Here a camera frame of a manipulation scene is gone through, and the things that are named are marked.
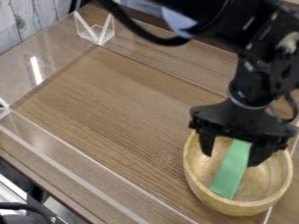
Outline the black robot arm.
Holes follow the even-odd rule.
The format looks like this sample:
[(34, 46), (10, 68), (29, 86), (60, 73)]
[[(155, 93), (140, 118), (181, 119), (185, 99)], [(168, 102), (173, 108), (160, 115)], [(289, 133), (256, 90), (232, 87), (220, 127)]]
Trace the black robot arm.
[(191, 108), (189, 127), (201, 151), (212, 154), (217, 136), (249, 142), (249, 166), (285, 148), (292, 120), (267, 113), (283, 97), (297, 115), (291, 93), (299, 89), (299, 14), (279, 0), (153, 0), (183, 39), (204, 36), (237, 55), (224, 102)]

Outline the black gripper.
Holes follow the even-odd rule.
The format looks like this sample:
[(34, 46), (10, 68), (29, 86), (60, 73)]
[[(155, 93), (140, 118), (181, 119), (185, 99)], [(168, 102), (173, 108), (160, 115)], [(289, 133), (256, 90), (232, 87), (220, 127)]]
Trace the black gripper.
[(199, 133), (200, 150), (212, 155), (216, 137), (251, 143), (247, 166), (259, 166), (295, 136), (295, 127), (263, 109), (237, 106), (231, 100), (191, 108), (191, 127)]

